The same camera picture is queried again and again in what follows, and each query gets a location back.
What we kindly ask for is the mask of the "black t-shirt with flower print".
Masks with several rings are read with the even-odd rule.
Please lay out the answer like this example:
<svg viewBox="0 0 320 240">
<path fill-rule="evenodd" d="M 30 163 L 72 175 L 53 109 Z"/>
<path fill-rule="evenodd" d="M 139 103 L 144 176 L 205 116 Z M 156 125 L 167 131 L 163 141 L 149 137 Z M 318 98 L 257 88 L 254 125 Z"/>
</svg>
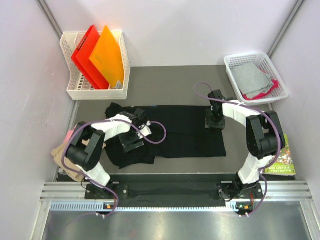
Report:
<svg viewBox="0 0 320 240">
<path fill-rule="evenodd" d="M 106 142 L 109 160 L 120 169 L 134 164 L 154 164 L 156 157 L 177 158 L 216 158 L 226 157 L 221 130 L 206 127 L 207 106 L 157 105 L 140 106 L 148 119 L 152 134 L 151 141 L 161 144 L 144 145 L 125 153 L 118 137 Z"/>
</svg>

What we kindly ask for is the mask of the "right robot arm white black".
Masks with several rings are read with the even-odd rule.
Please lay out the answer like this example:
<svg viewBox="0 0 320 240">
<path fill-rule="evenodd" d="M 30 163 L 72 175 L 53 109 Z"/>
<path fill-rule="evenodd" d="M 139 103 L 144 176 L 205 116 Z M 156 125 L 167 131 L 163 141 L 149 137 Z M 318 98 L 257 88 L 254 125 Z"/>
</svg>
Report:
<svg viewBox="0 0 320 240">
<path fill-rule="evenodd" d="M 226 100 L 220 90 L 208 94 L 211 104 L 206 110 L 206 127 L 221 131 L 225 118 L 246 128 L 246 145 L 249 154 L 243 167 L 235 174 L 231 184 L 222 184 L 220 197 L 245 198 L 258 187 L 262 168 L 286 145 L 285 136 L 275 111 L 254 110 L 237 100 Z"/>
</svg>

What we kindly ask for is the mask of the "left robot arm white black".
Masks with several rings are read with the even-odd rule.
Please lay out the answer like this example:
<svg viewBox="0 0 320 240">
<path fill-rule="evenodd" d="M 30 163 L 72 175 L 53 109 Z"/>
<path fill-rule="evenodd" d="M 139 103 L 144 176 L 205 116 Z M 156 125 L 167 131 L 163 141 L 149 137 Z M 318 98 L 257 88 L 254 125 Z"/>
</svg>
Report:
<svg viewBox="0 0 320 240">
<path fill-rule="evenodd" d="M 138 108 L 133 113 L 122 111 L 102 121 L 80 122 L 76 126 L 64 156 L 90 181 L 86 187 L 87 199 L 108 199 L 113 195 L 111 176 L 101 164 L 107 141 L 115 141 L 115 146 L 109 147 L 112 153 L 135 153 L 145 145 L 145 137 L 152 134 L 150 125 L 145 111 Z"/>
</svg>

